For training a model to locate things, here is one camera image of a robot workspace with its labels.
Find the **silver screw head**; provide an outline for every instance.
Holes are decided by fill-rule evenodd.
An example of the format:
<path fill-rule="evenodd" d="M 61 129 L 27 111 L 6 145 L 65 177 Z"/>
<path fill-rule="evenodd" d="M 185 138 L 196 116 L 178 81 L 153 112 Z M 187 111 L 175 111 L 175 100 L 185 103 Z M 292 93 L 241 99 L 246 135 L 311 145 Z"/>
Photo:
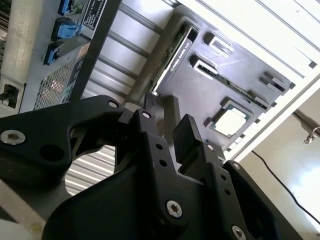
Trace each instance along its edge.
<path fill-rule="evenodd" d="M 145 111 L 142 113 L 142 115 L 147 119 L 151 118 L 150 114 Z"/>
<path fill-rule="evenodd" d="M 207 148 L 208 148 L 211 152 L 213 152 L 213 151 L 215 150 L 211 145 L 207 145 Z"/>
<path fill-rule="evenodd" d="M 238 164 L 233 163 L 232 165 L 234 166 L 235 169 L 240 170 L 240 166 Z"/>
<path fill-rule="evenodd" d="M 236 239 L 238 240 L 247 240 L 246 235 L 242 229 L 236 225 L 232 226 L 232 232 Z"/>
<path fill-rule="evenodd" d="M 116 108 L 118 107 L 118 104 L 116 104 L 116 103 L 113 102 L 113 101 L 110 101 L 110 102 L 109 102 L 109 106 L 116 109 Z"/>
<path fill-rule="evenodd" d="M 18 145 L 26 140 L 26 135 L 18 130 L 6 130 L 0 134 L 0 140 L 8 145 Z"/>
<path fill-rule="evenodd" d="M 182 208 L 176 201 L 169 200 L 166 203 L 166 210 L 175 219 L 179 219 L 182 217 Z"/>

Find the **white wall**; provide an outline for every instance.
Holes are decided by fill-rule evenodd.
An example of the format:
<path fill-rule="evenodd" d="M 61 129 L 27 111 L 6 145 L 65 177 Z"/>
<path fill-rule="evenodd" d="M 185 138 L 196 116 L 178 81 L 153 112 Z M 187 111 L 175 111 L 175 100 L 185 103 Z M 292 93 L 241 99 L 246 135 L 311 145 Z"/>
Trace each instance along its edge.
<path fill-rule="evenodd" d="M 299 109 L 320 123 L 320 91 Z M 320 139 L 316 138 L 311 144 L 304 145 L 307 135 L 300 123 L 290 116 L 254 151 L 266 160 L 299 203 L 320 220 Z M 320 225 L 297 207 L 259 158 L 250 153 L 240 164 L 303 239 L 320 240 L 317 236 Z"/>

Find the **ventilation grille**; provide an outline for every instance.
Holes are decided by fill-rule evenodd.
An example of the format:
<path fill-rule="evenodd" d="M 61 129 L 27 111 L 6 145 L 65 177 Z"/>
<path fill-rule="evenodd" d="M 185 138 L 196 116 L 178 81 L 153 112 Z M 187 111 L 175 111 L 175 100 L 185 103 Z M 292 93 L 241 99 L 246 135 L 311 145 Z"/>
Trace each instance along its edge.
<path fill-rule="evenodd" d="M 70 62 L 41 81 L 34 110 L 62 104 L 67 99 L 66 94 L 72 91 L 68 87 L 74 66 L 75 62 Z"/>
<path fill-rule="evenodd" d="M 5 46 L 6 46 L 7 33 L 0 35 L 0 70 L 2 67 L 2 62 L 4 60 Z"/>
<path fill-rule="evenodd" d="M 0 29 L 8 32 L 11 0 L 0 0 Z"/>

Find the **usb port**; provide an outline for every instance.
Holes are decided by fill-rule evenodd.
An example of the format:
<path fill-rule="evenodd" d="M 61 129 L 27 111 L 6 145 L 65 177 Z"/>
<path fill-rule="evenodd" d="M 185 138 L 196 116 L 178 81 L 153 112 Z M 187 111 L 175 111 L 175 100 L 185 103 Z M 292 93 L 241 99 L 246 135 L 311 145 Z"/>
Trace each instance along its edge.
<path fill-rule="evenodd" d="M 70 39 L 81 33 L 82 26 L 73 22 L 70 18 L 63 17 L 55 21 L 51 39 L 58 41 L 59 39 Z"/>
<path fill-rule="evenodd" d="M 231 42 L 214 35 L 212 32 L 207 33 L 204 42 L 220 57 L 229 58 L 235 50 Z"/>
<path fill-rule="evenodd" d="M 193 55 L 190 58 L 190 63 L 194 70 L 211 80 L 215 79 L 218 74 L 216 65 L 213 62 L 204 62 L 203 60 L 200 60 L 197 55 Z"/>
<path fill-rule="evenodd" d="M 56 61 L 60 57 L 59 52 L 63 44 L 64 44 L 63 42 L 58 41 L 49 45 L 45 55 L 45 59 L 44 59 L 45 65 L 52 64 L 54 61 Z"/>
<path fill-rule="evenodd" d="M 81 14 L 85 8 L 85 4 L 76 0 L 61 0 L 58 13 L 62 16 Z"/>

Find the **black cable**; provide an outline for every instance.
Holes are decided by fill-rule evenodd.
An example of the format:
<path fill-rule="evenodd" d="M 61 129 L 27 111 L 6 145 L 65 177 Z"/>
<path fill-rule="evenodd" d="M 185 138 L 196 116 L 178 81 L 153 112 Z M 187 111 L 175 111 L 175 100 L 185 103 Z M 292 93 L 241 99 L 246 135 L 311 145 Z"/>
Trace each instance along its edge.
<path fill-rule="evenodd" d="M 295 195 L 290 191 L 290 189 L 277 177 L 277 175 L 270 169 L 270 167 L 268 166 L 268 164 L 266 163 L 266 161 L 262 158 L 262 156 L 260 156 L 258 153 L 256 153 L 255 151 L 251 151 L 254 155 L 256 155 L 265 165 L 265 167 L 268 169 L 268 171 L 272 174 L 272 176 L 274 176 L 274 178 L 282 185 L 282 187 L 290 194 L 290 196 L 292 197 L 293 201 L 295 202 L 295 204 L 302 209 L 306 214 L 308 214 L 313 220 L 315 220 L 319 225 L 320 225 L 320 221 L 318 219 L 315 218 L 315 216 L 313 216 L 308 210 L 306 210 L 303 206 L 300 205 L 300 203 L 297 201 Z"/>

